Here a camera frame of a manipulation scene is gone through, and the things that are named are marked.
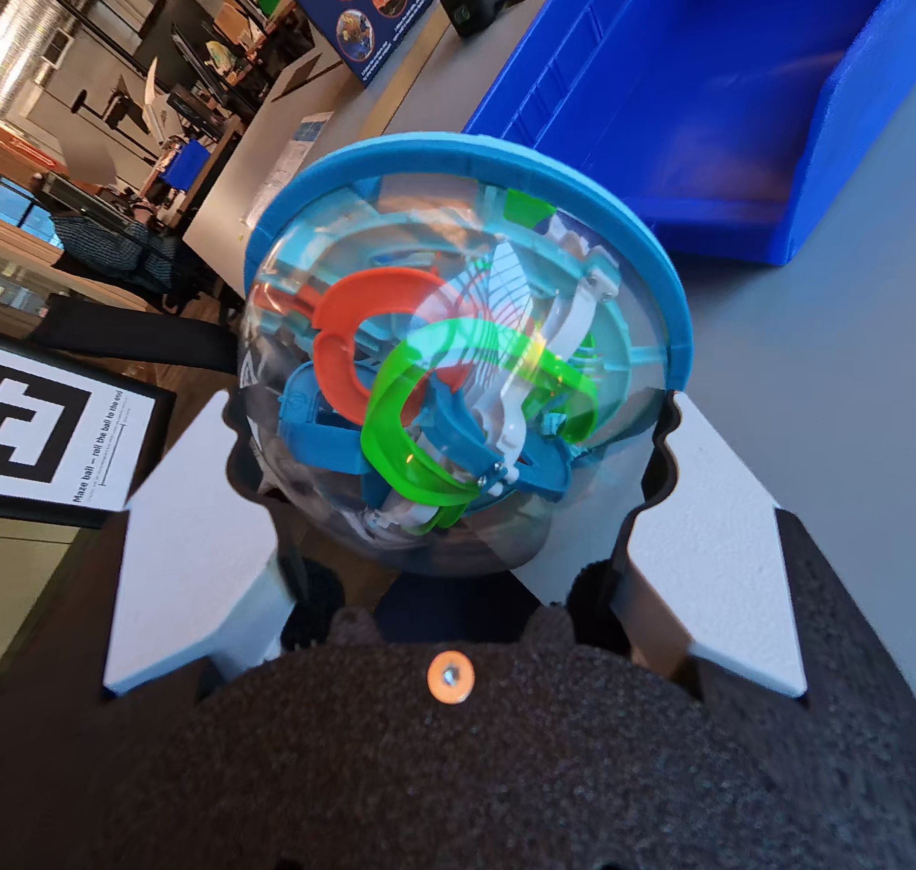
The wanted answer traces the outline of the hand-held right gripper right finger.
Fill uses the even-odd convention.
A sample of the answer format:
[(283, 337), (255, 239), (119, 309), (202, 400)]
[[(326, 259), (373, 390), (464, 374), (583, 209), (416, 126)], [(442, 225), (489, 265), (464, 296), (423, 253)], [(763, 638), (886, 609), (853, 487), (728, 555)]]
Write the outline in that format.
[(667, 396), (653, 444), (645, 501), (614, 550), (611, 608), (635, 662), (672, 679), (707, 661), (804, 696), (776, 499), (683, 392)]

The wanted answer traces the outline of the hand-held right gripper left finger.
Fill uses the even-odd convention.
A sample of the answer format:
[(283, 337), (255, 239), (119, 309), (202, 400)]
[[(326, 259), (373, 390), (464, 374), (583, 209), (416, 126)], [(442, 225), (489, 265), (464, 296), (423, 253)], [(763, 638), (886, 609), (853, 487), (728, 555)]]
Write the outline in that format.
[(230, 482), (217, 392), (134, 492), (104, 666), (115, 695), (208, 658), (231, 681), (281, 655), (294, 598), (269, 511)]

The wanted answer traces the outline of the clear plastic maze ball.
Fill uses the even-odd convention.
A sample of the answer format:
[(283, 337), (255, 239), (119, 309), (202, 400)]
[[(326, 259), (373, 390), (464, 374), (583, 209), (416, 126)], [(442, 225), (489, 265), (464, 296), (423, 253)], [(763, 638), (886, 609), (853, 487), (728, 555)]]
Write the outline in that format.
[(244, 285), (239, 403), (269, 485), (405, 570), (526, 564), (693, 365), (647, 225), (487, 135), (384, 135), (304, 167), (254, 225)]

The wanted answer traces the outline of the black framed task sign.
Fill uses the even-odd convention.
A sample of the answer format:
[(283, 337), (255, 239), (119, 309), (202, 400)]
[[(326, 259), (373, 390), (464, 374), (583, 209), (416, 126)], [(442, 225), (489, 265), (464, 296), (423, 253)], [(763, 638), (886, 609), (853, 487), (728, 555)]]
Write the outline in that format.
[(161, 459), (174, 393), (1, 338), (2, 518), (101, 528)]

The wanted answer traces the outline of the printed paper sheet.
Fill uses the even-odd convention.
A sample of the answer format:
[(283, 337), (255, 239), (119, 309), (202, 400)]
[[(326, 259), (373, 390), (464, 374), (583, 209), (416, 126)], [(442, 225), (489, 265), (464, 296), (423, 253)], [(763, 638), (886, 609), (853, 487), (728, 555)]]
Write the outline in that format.
[(248, 230), (254, 231), (270, 202), (300, 172), (307, 155), (332, 117), (332, 112), (321, 112), (308, 115), (300, 122), (255, 193), (244, 219)]

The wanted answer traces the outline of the blue plastic bin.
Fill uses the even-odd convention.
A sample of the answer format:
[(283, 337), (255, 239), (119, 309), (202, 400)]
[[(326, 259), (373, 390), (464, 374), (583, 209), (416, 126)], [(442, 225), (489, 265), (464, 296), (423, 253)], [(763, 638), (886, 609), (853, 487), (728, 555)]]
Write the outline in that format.
[(464, 131), (612, 192), (668, 251), (801, 250), (914, 86), (914, 0), (546, 0)]

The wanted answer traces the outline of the dark blue printed box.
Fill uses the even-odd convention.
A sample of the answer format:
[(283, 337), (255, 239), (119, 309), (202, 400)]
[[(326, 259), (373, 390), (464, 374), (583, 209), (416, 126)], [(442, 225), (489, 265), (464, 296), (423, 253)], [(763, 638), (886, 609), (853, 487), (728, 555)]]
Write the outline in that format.
[(296, 0), (364, 87), (437, 0)]

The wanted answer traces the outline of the silver metal duct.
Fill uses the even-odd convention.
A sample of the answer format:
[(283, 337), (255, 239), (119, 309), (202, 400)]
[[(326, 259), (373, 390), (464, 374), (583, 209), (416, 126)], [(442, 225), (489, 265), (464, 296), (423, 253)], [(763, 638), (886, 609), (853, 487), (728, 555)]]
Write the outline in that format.
[[(86, 0), (65, 0), (80, 8)], [(1, 14), (1, 112), (11, 113), (17, 97), (51, 71), (44, 55), (54, 36), (69, 32), (73, 17), (57, 0), (5, 0)]]

